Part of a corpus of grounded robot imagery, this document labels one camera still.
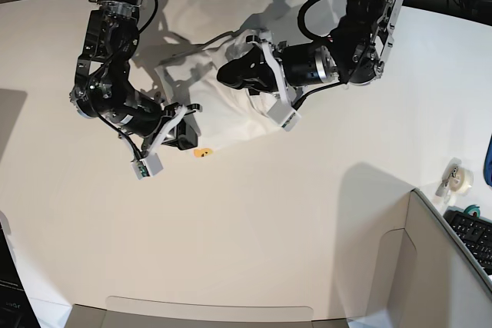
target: tape roll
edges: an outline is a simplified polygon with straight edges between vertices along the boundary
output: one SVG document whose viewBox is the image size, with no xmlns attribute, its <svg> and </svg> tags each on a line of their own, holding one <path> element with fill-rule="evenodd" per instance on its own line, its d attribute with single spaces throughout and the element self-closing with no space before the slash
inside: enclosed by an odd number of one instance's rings
<svg viewBox="0 0 492 328">
<path fill-rule="evenodd" d="M 455 194 L 466 194 L 474 184 L 474 174 L 468 169 L 459 167 L 456 174 L 450 178 L 449 188 Z"/>
</svg>

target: white towel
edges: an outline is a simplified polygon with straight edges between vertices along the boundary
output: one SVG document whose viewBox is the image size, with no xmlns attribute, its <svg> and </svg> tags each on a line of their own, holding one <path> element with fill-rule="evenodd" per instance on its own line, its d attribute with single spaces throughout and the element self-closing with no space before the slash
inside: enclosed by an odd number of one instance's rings
<svg viewBox="0 0 492 328">
<path fill-rule="evenodd" d="M 246 30 L 240 35 L 221 39 L 220 46 L 172 58 L 155 71 L 162 81 L 169 103 L 200 104 L 202 112 L 185 119 L 198 132 L 195 157 L 204 157 L 224 147 L 278 131 L 280 128 L 267 111 L 276 102 L 272 94 L 250 96 L 247 89 L 235 90 L 217 81 L 218 69 L 248 53 Z"/>
</svg>

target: white tabletop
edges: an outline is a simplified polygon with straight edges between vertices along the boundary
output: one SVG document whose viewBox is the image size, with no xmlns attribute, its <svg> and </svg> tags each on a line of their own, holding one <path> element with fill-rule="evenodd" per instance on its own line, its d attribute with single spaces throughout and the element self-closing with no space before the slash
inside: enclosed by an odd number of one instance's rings
<svg viewBox="0 0 492 328">
<path fill-rule="evenodd" d="M 189 47 L 181 38 L 200 43 L 247 20 L 276 41 L 303 42 L 295 19 L 304 1 L 161 0 L 131 81 L 151 88 L 152 68 Z M 68 100 L 93 8 L 0 5 L 0 88 L 27 93 L 0 163 L 0 211 L 32 298 L 363 316 L 380 238 L 403 227 L 408 191 L 438 181 L 452 157 L 481 172 L 492 28 L 403 8 L 381 80 L 313 95 L 289 134 L 200 159 L 163 147 L 165 172 L 138 182 L 128 149 Z M 328 0 L 308 25 L 327 33 L 343 14 L 344 0 Z M 492 217 L 492 205 L 482 214 Z"/>
</svg>

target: robotic arm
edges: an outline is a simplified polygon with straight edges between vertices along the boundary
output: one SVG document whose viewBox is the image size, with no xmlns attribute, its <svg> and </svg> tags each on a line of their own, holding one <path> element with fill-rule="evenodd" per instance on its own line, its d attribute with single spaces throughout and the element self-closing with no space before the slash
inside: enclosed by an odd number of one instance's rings
<svg viewBox="0 0 492 328">
<path fill-rule="evenodd" d="M 161 144 L 187 150 L 198 144 L 197 133 L 184 120 L 201 110 L 198 104 L 164 105 L 134 89 L 128 80 L 131 56 L 140 34 L 142 0 L 89 0 L 92 11 L 85 42 L 78 57 L 70 100 L 80 115 L 98 118 L 118 132 L 134 154 L 131 166 L 138 178 L 162 170 L 156 150 Z M 340 84 L 367 84 L 384 71 L 392 33 L 403 0 L 347 0 L 347 13 L 329 35 L 316 35 L 304 22 L 307 10 L 320 0 L 308 0 L 299 11 L 298 27 L 311 42 L 289 46 L 273 44 L 271 33 L 249 37 L 252 49 L 218 71 L 229 88 L 247 88 L 250 94 L 267 92 L 278 97 L 269 117 L 289 131 L 301 119 L 299 107 L 314 92 Z M 92 62 L 100 65 L 91 72 Z M 321 86 L 305 92 L 304 88 Z M 141 149 L 131 134 L 143 138 Z"/>
</svg>

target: black keyboard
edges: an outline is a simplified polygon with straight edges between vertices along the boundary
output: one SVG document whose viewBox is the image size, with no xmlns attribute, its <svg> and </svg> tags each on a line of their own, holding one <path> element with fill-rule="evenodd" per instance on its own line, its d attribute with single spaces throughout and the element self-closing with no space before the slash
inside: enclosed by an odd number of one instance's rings
<svg viewBox="0 0 492 328">
<path fill-rule="evenodd" d="M 485 269 L 492 275 L 492 223 L 457 210 L 448 210 L 444 219 Z"/>
</svg>

